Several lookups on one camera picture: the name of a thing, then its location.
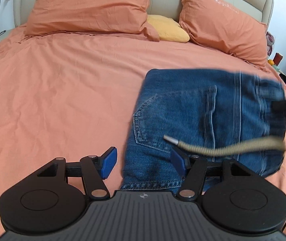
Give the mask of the blue denim jeans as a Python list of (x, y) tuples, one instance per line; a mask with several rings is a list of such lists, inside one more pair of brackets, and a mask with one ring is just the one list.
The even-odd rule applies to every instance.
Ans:
[(281, 83), (241, 72), (150, 70), (132, 116), (121, 188), (178, 191), (183, 181), (164, 136), (208, 149), (283, 138), (286, 113), (272, 111), (271, 103), (284, 98)]

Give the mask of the orange pillow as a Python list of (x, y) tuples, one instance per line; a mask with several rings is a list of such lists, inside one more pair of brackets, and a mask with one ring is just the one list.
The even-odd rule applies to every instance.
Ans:
[(147, 22), (150, 0), (36, 0), (25, 35), (58, 32), (140, 35), (159, 41)]
[(266, 67), (265, 23), (225, 0), (182, 0), (182, 5), (179, 24), (194, 43)]

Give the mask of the small yellow cushion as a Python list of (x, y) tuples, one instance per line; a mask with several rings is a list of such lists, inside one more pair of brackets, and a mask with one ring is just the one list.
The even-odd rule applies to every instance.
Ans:
[(172, 18), (148, 15), (147, 22), (157, 31), (160, 40), (179, 43), (187, 43), (190, 40), (189, 34)]

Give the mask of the orange bed sheet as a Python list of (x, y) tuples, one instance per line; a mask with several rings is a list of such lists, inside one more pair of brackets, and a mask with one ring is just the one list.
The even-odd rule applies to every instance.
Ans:
[[(0, 196), (57, 157), (77, 162), (118, 150), (105, 181), (121, 189), (125, 146), (142, 82), (152, 69), (217, 69), (277, 81), (275, 70), (192, 42), (56, 33), (0, 42)], [(4, 233), (0, 222), (0, 236)]]

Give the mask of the right orange pillow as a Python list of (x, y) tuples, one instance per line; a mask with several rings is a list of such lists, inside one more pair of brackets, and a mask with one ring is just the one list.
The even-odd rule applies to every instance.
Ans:
[(225, 0), (182, 0), (182, 5), (179, 24), (194, 43), (266, 67), (265, 23)]

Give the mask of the dark red cup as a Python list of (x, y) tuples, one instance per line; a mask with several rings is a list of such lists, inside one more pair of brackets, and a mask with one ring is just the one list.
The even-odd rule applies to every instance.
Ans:
[(280, 62), (282, 61), (283, 56), (279, 53), (276, 53), (273, 59), (273, 62), (276, 66), (278, 66), (280, 64)]

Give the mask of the orange fruit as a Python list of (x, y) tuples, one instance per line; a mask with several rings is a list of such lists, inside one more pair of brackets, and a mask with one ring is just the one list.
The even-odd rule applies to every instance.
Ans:
[(268, 63), (269, 63), (270, 65), (274, 65), (274, 61), (271, 60), (271, 59), (268, 59)]

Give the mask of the left orange pillow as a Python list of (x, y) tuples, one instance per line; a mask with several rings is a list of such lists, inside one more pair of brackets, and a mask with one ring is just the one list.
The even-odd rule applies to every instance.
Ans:
[(159, 41), (147, 22), (150, 0), (36, 0), (25, 35), (58, 32), (140, 35)]

